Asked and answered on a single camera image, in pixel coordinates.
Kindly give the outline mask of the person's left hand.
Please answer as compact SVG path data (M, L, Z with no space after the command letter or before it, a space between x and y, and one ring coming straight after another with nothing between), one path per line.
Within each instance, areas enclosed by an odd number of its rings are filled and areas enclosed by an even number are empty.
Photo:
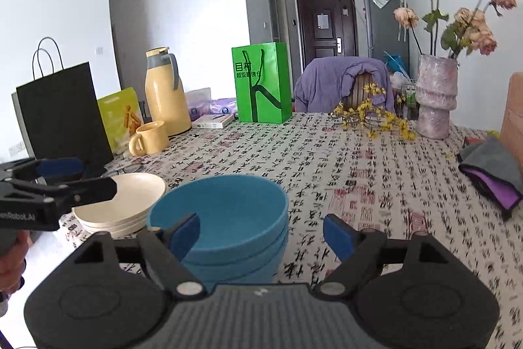
M20 288L20 279L25 271L25 258L29 249L29 232L17 233L14 245L1 257L1 293L10 296Z

